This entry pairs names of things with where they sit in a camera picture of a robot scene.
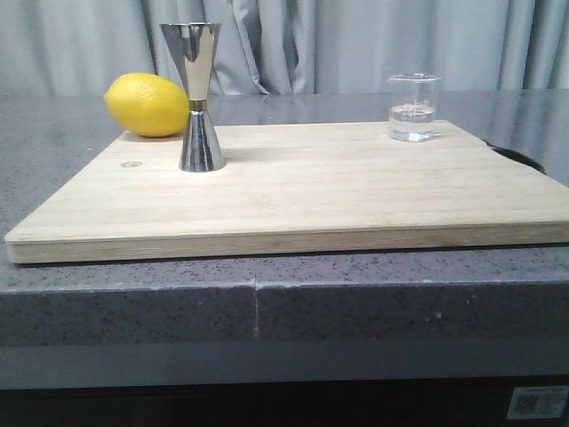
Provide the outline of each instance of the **water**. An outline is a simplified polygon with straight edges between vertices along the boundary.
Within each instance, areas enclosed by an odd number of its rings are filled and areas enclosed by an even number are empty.
[[[389,136],[401,141],[425,141],[433,136],[435,109],[424,105],[396,105],[389,112]]]

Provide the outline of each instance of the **stainless steel jigger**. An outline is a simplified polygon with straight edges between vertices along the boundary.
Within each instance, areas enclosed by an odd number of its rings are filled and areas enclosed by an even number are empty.
[[[189,97],[180,169],[188,172],[221,169],[225,159],[207,112],[207,93],[221,24],[192,22],[161,24],[160,27]]]

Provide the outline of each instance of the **gray granite countertop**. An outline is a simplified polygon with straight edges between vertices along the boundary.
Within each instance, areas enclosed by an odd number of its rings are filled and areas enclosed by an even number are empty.
[[[569,91],[441,95],[439,118],[569,185]],[[351,122],[385,120],[388,103],[233,96],[210,110],[216,125]],[[101,98],[0,98],[1,234],[121,132]],[[567,375],[567,325],[569,244],[39,266],[0,251],[0,388]]]

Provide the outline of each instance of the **cutting board edge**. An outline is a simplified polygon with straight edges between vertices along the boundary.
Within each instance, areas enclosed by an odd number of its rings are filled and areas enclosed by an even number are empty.
[[[569,214],[562,218],[549,219],[546,221],[522,221],[522,222],[510,222],[508,225],[500,222],[473,222],[473,223],[463,223],[454,224],[453,230],[457,229],[495,229],[500,227],[567,227],[569,233]],[[51,235],[48,238],[26,238],[25,234],[20,234],[21,223],[16,227],[13,227],[4,235],[4,242],[10,246],[20,246],[20,245],[52,245],[52,244],[91,244],[95,242],[114,242],[120,241],[153,241],[153,240],[188,240],[194,238],[242,238],[242,237],[271,237],[271,236],[312,236],[317,234],[328,234],[328,235],[345,235],[352,233],[375,233],[375,232],[399,232],[399,231],[411,231],[411,230],[444,230],[448,231],[447,224],[406,224],[406,225],[380,225],[380,224],[369,224],[365,226],[360,226],[357,228],[350,227],[329,227],[329,228],[314,228],[309,227],[306,229],[297,228],[294,230],[242,230],[242,231],[228,231],[224,230],[222,232],[199,232],[199,233],[188,233],[188,234],[172,234],[172,235],[151,235],[147,234],[145,236],[112,236],[112,237],[66,237],[53,238]]]
[[[53,243],[6,241],[8,259],[17,264],[100,262],[262,254],[330,253],[468,246],[512,246],[569,243],[569,221],[518,225],[464,226],[453,229],[416,228],[344,232],[271,232],[218,235],[83,240]],[[140,247],[140,242],[148,242]],[[49,246],[50,251],[43,251]],[[83,249],[89,246],[85,254]]]

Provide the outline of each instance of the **jigger gold band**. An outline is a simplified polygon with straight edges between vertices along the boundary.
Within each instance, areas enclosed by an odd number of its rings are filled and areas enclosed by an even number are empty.
[[[207,111],[207,100],[192,101],[189,100],[190,111]]]

